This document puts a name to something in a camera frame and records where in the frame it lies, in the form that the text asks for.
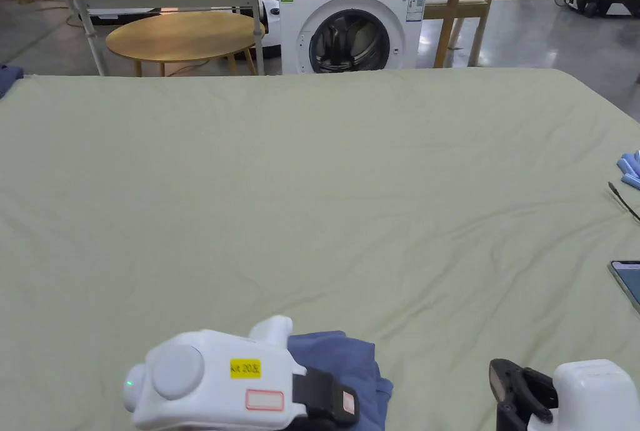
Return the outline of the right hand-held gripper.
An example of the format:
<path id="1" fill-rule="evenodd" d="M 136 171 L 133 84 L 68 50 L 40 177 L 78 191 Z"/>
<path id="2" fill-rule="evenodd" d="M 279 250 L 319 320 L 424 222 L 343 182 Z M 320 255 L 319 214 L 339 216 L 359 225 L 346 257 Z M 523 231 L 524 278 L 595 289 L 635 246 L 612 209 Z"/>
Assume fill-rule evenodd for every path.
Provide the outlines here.
<path id="1" fill-rule="evenodd" d="M 489 384 L 499 402 L 497 430 L 639 430 L 639 392 L 610 360 L 563 363 L 551 378 L 496 358 Z M 528 405 L 556 404 L 557 396 L 551 410 Z"/>

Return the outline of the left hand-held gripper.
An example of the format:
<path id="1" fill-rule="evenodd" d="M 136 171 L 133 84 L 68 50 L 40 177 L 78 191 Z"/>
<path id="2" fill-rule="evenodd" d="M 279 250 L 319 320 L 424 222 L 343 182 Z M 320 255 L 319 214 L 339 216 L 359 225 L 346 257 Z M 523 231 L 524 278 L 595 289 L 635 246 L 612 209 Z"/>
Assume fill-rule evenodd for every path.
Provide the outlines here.
<path id="1" fill-rule="evenodd" d="M 138 430 L 349 428 L 361 420 L 355 390 L 299 365 L 288 350 L 293 321 L 275 315 L 245 337 L 199 330 L 150 350 L 123 383 Z"/>

